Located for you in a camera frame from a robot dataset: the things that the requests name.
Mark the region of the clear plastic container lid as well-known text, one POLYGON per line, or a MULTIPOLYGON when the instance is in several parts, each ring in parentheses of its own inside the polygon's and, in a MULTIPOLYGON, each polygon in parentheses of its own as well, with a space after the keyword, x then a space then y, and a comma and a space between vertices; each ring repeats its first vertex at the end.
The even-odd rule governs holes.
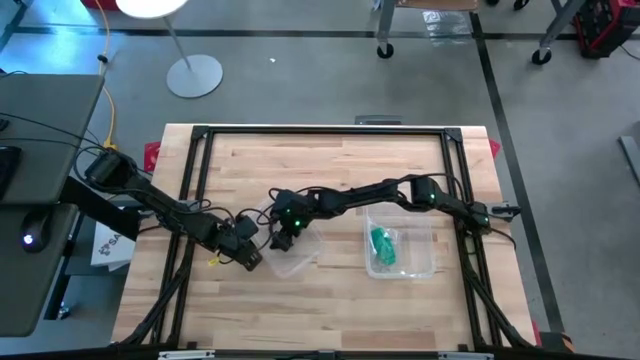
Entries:
POLYGON ((290 236, 291 246, 287 250, 272 248, 282 226, 280 223, 268 224, 268 216, 273 201, 265 198, 258 206, 259 213, 252 213, 251 219, 258 226, 258 232, 252 241, 259 249, 265 264, 272 273, 286 279, 299 275, 311 265, 324 250, 324 238, 315 223, 305 224, 299 218, 291 222, 294 234, 290 236))

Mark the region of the green elastic bandage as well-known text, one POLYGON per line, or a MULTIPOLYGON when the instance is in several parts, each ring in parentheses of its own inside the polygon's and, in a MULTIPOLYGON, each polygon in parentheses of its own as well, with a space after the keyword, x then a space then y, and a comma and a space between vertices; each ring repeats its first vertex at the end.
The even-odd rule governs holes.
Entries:
POLYGON ((383 227, 375 227, 370 232, 370 242, 378 261, 385 266, 396 263, 393 238, 383 227))

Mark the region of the white floor lamp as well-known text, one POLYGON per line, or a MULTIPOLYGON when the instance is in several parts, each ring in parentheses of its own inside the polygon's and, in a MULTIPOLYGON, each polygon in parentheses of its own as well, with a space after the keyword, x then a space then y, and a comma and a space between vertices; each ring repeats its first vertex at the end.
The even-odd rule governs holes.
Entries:
POLYGON ((221 63, 206 54, 188 55, 170 17, 189 0, 115 0, 119 10, 136 19, 161 19, 180 55, 166 74, 168 89, 180 98, 200 98, 218 88, 224 76, 221 63))

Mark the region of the black computer mouse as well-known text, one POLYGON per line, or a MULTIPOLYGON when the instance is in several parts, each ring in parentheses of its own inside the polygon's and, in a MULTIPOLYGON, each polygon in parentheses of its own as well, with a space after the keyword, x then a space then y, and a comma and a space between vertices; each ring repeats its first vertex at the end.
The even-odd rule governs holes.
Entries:
POLYGON ((21 245, 27 253, 39 253, 49 243, 50 214, 47 208, 27 213, 21 224, 21 245))

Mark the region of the grey cart leg with caster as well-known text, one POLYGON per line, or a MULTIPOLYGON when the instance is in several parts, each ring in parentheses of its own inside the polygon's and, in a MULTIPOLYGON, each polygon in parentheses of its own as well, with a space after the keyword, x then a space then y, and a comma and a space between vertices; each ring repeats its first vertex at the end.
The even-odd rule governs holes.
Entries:
POLYGON ((531 55, 531 62, 544 65, 552 58, 551 44, 574 19, 586 0, 551 0, 555 16, 539 41, 538 48, 531 55))
POLYGON ((381 59, 389 59, 394 55, 394 47, 389 42, 396 0, 379 0, 378 29, 376 32, 377 55, 381 59))

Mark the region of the light grey desk panel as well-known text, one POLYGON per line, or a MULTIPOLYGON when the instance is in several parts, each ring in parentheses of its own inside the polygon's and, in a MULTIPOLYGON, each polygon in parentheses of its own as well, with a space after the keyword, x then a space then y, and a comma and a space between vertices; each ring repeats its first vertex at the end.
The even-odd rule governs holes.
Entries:
POLYGON ((0 146, 22 150, 2 205, 58 201, 94 112, 98 75, 17 74, 0 79, 0 146))

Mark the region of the black keyboard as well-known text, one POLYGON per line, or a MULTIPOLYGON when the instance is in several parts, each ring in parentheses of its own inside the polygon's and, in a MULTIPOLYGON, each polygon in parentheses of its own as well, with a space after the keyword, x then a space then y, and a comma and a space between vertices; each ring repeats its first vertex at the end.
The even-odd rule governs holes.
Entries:
POLYGON ((0 146, 0 200, 7 192, 20 163, 22 150, 15 146, 0 146))

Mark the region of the clear plastic sheet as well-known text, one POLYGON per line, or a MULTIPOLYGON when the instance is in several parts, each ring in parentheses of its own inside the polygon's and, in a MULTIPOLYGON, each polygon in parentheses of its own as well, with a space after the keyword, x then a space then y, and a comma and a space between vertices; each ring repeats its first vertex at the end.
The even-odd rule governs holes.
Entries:
POLYGON ((463 11, 425 10, 425 34, 434 46, 460 45, 473 39, 469 14, 463 11))

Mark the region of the grey metal bar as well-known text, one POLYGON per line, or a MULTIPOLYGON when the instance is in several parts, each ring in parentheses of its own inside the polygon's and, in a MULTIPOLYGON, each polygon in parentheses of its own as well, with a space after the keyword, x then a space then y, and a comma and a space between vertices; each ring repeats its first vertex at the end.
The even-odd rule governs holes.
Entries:
POLYGON ((640 186, 640 148, 632 136, 620 136, 618 143, 629 164, 631 172, 640 186))

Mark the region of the red plastic crate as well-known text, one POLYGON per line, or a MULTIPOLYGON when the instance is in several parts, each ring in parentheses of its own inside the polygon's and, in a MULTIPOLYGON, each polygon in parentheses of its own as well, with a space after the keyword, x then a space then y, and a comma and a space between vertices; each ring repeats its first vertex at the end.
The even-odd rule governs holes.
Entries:
POLYGON ((573 25, 583 57, 609 57, 640 27, 640 0, 586 0, 573 25))

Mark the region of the silver metal bracket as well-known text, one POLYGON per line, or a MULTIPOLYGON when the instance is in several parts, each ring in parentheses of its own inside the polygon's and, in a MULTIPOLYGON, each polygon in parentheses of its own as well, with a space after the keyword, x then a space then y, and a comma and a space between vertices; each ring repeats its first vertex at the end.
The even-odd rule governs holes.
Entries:
POLYGON ((212 360, 215 358, 214 350, 173 350, 160 352, 157 360, 212 360))
POLYGON ((438 352, 437 360, 495 360, 490 353, 438 352))

